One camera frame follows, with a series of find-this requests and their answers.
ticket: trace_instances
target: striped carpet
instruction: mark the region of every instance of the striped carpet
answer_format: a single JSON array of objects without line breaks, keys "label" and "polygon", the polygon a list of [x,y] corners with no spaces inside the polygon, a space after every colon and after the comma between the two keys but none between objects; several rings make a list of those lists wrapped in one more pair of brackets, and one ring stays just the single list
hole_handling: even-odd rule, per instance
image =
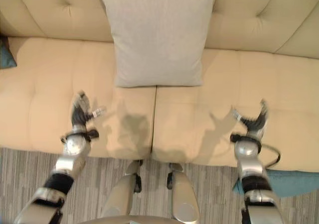
[{"label": "striped carpet", "polygon": [[[41,186],[57,155],[1,150],[0,215],[3,224],[13,222],[23,205]],[[87,165],[68,195],[63,224],[96,218],[111,187],[124,174],[128,161],[88,158]],[[187,164],[194,183],[203,224],[240,224],[242,197],[232,192],[236,169]],[[141,169],[143,191],[134,197],[133,215],[170,217],[170,191],[166,189],[167,164],[146,160]],[[281,200],[291,224],[319,224],[319,190]]]}]

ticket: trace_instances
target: couch cushion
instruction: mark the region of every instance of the couch cushion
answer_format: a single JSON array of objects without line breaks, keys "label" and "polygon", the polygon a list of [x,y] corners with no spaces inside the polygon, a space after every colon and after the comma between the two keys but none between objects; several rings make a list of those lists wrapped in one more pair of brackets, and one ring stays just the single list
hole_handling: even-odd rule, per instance
[{"label": "couch cushion", "polygon": [[[318,1],[216,0],[206,47],[319,58]],[[0,30],[7,36],[112,40],[100,0],[0,0]]]},{"label": "couch cushion", "polygon": [[[230,112],[248,116],[270,107],[263,141],[277,147],[275,169],[319,172],[319,60],[205,49],[202,87],[159,87],[153,158],[165,162],[236,166],[232,131],[245,132]],[[276,156],[263,149],[267,163]]]},{"label": "couch cushion", "polygon": [[115,88],[113,43],[10,38],[18,67],[0,71],[0,145],[58,153],[70,131],[74,94],[106,106],[94,121],[100,139],[91,155],[141,159],[149,155],[155,87]]}]

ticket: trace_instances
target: black cable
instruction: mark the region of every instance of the black cable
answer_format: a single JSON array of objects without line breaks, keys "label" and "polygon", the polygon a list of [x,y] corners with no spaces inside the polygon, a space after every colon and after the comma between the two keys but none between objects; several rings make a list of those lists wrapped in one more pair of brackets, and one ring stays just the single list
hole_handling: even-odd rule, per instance
[{"label": "black cable", "polygon": [[275,164],[277,164],[277,163],[280,161],[280,159],[281,159],[281,153],[280,153],[280,151],[279,151],[277,148],[275,148],[275,147],[273,147],[273,146],[270,146],[270,145],[268,145],[268,144],[262,144],[262,146],[265,147],[265,148],[267,148],[267,149],[269,149],[269,150],[271,150],[271,151],[273,151],[274,153],[277,153],[277,159],[275,159],[274,161],[268,163],[268,164],[265,166],[265,168],[270,168],[271,166],[274,166]]}]

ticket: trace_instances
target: seat cushion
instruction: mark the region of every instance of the seat cushion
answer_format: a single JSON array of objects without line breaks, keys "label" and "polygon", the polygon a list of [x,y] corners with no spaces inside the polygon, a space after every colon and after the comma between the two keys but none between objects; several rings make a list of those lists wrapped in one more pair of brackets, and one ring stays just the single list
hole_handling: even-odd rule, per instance
[{"label": "seat cushion", "polygon": [[[278,148],[275,169],[319,172],[319,60],[264,52],[205,49],[202,87],[159,87],[153,158],[165,162],[236,166],[231,105],[256,117],[270,107],[263,142]],[[276,158],[263,148],[260,158]]]},{"label": "seat cushion", "polygon": [[155,87],[114,87],[113,43],[10,38],[18,67],[0,71],[0,145],[59,153],[70,131],[74,95],[107,114],[89,124],[100,133],[92,156],[141,159],[149,155]]}]

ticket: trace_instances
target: floor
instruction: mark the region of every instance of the floor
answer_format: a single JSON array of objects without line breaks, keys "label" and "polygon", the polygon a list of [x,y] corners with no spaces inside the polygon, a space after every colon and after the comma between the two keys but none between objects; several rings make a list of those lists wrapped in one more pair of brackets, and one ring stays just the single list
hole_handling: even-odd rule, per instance
[{"label": "floor", "polygon": [[[10,224],[23,205],[41,186],[57,155],[1,150],[0,215]],[[128,161],[89,158],[63,208],[63,224],[96,218],[111,187],[124,174]],[[194,183],[203,224],[240,224],[242,197],[232,192],[236,169],[187,164],[185,172]],[[143,191],[134,197],[132,214],[170,217],[170,191],[166,189],[167,164],[146,160],[141,169]],[[319,224],[319,190],[281,200],[291,224]]]}]

